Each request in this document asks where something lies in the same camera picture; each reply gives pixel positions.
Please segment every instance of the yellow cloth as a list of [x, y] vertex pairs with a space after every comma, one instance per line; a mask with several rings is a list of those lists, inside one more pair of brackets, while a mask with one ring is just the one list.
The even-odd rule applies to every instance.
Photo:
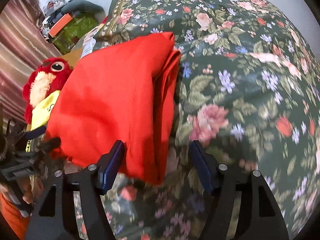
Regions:
[[[42, 100], [33, 110], [32, 110], [32, 121], [31, 121], [31, 131], [40, 127], [41, 125], [45, 125], [50, 118], [50, 113], [57, 102], [58, 96], [60, 95], [60, 90], [56, 90], [52, 92], [47, 98]], [[30, 143], [29, 140], [27, 143], [26, 152], [30, 151]]]

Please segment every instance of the pink satin curtain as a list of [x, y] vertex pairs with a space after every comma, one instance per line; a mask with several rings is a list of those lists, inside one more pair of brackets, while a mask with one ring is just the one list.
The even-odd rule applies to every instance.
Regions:
[[31, 73], [49, 57], [61, 53], [42, 37], [44, 19], [38, 0], [10, 0], [0, 14], [0, 102], [4, 126], [14, 117], [22, 120], [22, 87]]

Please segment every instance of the stuffed animal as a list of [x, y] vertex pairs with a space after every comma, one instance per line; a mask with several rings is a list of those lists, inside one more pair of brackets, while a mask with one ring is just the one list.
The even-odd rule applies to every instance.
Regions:
[[24, 118], [30, 124], [32, 110], [47, 96], [61, 90], [70, 76], [72, 69], [62, 58], [49, 58], [43, 62], [29, 77], [22, 89], [22, 96], [27, 102]]

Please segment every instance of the metal screw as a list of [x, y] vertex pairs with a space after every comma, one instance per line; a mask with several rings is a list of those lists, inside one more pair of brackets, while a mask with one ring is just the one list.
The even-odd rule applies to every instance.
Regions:
[[261, 175], [260, 171], [257, 170], [253, 171], [252, 174], [256, 177], [259, 177]]
[[225, 165], [225, 164], [220, 164], [219, 165], [219, 170], [221, 170], [221, 171], [226, 171], [228, 169], [228, 166], [227, 165]]
[[95, 165], [95, 164], [90, 164], [90, 165], [88, 166], [88, 170], [89, 170], [89, 171], [94, 171], [96, 168], [97, 168], [97, 165]]
[[54, 173], [54, 175], [55, 175], [56, 177], [60, 177], [60, 176], [62, 175], [62, 171], [56, 171], [56, 172]]

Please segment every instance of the green floral fabric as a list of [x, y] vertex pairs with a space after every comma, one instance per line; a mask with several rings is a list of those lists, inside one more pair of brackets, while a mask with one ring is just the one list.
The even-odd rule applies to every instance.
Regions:
[[118, 174], [103, 197], [116, 237], [199, 237], [214, 200], [188, 160], [198, 139], [219, 162], [261, 171], [294, 238], [320, 193], [320, 73], [309, 45], [265, 0], [113, 0], [94, 50], [159, 32], [173, 32], [182, 53], [170, 172], [161, 187]]

